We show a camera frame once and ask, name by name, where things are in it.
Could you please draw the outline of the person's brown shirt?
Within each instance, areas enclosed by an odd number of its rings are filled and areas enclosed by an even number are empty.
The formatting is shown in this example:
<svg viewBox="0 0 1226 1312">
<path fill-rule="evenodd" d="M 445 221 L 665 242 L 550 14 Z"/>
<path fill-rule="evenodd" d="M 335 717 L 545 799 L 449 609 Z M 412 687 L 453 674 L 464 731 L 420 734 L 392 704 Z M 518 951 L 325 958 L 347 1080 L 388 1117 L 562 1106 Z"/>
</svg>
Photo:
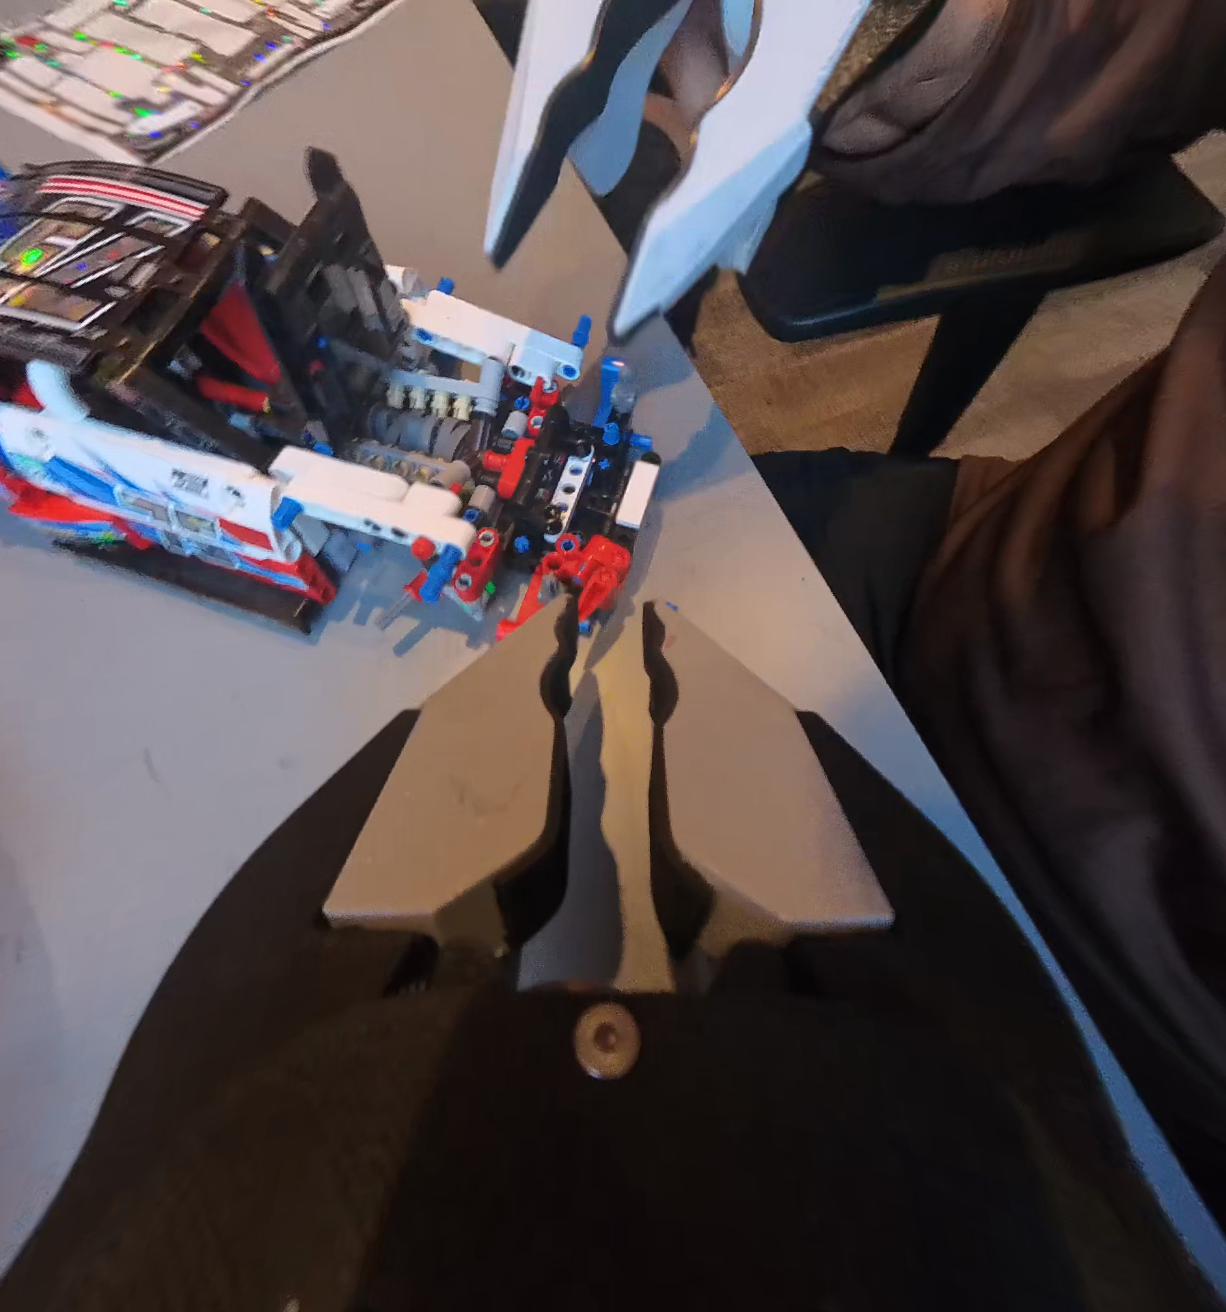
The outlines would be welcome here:
<svg viewBox="0 0 1226 1312">
<path fill-rule="evenodd" d="M 1226 1212 L 1226 254 L 1031 457 L 959 463 L 898 690 Z"/>
</svg>

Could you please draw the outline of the grey desk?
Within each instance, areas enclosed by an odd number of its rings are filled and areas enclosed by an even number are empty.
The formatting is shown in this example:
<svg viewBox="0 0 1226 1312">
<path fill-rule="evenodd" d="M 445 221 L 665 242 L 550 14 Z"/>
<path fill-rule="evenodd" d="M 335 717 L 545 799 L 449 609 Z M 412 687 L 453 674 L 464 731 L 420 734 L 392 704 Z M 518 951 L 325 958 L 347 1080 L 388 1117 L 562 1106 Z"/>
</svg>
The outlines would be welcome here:
<svg viewBox="0 0 1226 1312">
<path fill-rule="evenodd" d="M 480 251 L 510 71 L 472 3 L 401 3 L 176 159 L 300 217 L 302 150 L 331 149 L 381 250 L 550 332 L 595 315 L 624 254 L 565 174 L 504 272 Z M 614 637 L 577 668 L 577 796 L 595 832 L 523 981 L 668 984 L 649 903 L 649 681 L 639 603 L 668 599 L 798 708 L 818 712 L 976 866 L 1070 985 L 916 730 L 666 325 L 631 346 L 668 457 L 649 562 Z M 396 712 L 484 653 L 463 620 L 403 650 L 345 586 L 317 639 L 60 553 L 0 508 L 0 1276 L 75 1164 L 142 1011 L 227 881 Z"/>
</svg>

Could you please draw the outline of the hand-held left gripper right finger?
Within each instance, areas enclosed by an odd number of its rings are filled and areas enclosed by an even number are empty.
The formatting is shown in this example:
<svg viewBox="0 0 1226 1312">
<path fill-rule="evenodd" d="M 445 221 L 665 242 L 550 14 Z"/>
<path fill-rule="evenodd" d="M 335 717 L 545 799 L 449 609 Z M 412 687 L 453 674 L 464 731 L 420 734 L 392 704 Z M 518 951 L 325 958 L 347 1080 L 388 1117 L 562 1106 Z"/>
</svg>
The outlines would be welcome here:
<svg viewBox="0 0 1226 1312">
<path fill-rule="evenodd" d="M 666 935 L 838 935 L 893 908 L 795 708 L 678 609 L 643 607 L 651 889 Z"/>
</svg>

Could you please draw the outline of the black metal frame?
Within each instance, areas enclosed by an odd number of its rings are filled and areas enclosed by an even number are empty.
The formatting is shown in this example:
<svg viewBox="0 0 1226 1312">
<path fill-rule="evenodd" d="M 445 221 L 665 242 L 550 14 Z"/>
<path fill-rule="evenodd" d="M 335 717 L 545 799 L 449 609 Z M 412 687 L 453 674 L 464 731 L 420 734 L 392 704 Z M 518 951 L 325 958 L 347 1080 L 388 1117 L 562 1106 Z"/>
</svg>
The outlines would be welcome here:
<svg viewBox="0 0 1226 1312">
<path fill-rule="evenodd" d="M 785 343 L 936 318 L 889 447 L 916 458 L 945 441 L 1047 295 L 1162 265 L 1224 228 L 1166 154 L 966 204 L 886 204 L 818 180 L 783 197 L 739 286 Z"/>
</svg>

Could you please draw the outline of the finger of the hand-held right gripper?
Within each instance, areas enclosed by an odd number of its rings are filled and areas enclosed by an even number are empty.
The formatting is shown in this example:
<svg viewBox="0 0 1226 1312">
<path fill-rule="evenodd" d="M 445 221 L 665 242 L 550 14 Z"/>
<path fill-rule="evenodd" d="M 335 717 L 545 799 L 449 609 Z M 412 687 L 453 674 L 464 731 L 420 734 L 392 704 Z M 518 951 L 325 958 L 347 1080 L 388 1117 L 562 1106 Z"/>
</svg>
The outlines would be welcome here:
<svg viewBox="0 0 1226 1312">
<path fill-rule="evenodd" d="M 818 96 L 868 1 L 719 3 L 726 76 L 646 208 L 609 313 L 631 338 L 712 268 L 740 269 L 812 144 Z"/>
<path fill-rule="evenodd" d="M 523 7 L 490 183 L 484 254 L 501 269 L 565 164 L 604 198 L 629 171 L 651 86 L 687 1 L 533 1 Z"/>
</svg>

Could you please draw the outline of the toy brick race car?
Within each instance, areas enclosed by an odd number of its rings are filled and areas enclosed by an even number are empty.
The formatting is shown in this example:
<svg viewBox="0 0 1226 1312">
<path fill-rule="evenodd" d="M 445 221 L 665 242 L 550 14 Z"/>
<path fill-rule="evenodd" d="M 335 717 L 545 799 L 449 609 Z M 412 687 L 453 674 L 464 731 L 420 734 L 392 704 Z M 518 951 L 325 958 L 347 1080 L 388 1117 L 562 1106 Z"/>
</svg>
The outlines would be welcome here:
<svg viewBox="0 0 1226 1312">
<path fill-rule="evenodd" d="M 633 553 L 662 461 L 589 319 L 560 339 L 385 264 L 337 159 L 294 224 L 139 164 L 0 164 L 0 502 L 85 558 L 308 633 L 356 556 L 378 617 L 450 599 L 496 636 L 577 599 L 557 542 Z"/>
</svg>

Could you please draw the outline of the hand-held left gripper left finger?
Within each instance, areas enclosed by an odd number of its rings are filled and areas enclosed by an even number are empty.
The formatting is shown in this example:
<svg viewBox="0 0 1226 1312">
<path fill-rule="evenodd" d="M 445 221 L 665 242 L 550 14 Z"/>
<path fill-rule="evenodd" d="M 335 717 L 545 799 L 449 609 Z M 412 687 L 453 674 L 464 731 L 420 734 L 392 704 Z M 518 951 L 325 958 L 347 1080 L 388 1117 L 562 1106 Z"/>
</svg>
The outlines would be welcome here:
<svg viewBox="0 0 1226 1312">
<path fill-rule="evenodd" d="M 575 599 L 429 697 L 324 903 L 332 927 L 540 930 L 567 891 Z"/>
</svg>

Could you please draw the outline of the sticker sheet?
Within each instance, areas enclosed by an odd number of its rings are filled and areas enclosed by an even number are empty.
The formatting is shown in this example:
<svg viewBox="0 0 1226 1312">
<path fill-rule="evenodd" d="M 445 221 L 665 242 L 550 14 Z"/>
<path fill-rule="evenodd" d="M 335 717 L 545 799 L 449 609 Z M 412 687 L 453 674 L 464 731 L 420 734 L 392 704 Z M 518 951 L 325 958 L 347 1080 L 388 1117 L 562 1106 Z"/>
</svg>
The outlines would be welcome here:
<svg viewBox="0 0 1226 1312">
<path fill-rule="evenodd" d="M 0 109 L 87 154 L 182 150 L 396 1 L 71 1 L 0 29 Z"/>
</svg>

